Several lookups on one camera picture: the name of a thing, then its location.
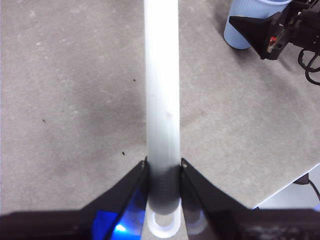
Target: white plastic rod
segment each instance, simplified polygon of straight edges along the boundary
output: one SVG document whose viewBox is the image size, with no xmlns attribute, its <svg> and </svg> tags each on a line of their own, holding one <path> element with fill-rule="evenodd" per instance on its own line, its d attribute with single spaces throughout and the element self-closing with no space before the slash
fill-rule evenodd
<svg viewBox="0 0 320 240">
<path fill-rule="evenodd" d="M 179 205 L 178 0 L 144 0 L 148 202 L 160 215 Z"/>
</svg>

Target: gray carpet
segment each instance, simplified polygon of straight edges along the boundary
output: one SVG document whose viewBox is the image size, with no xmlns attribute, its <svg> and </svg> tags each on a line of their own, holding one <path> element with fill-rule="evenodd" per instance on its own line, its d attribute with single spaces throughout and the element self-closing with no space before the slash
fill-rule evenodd
<svg viewBox="0 0 320 240">
<path fill-rule="evenodd" d="M 230 48 L 230 4 L 179 1 L 181 155 L 254 207 L 319 163 L 320 88 L 297 47 Z M 142 0 L 1 1 L 3 214 L 84 206 L 144 159 L 145 124 Z"/>
</svg>

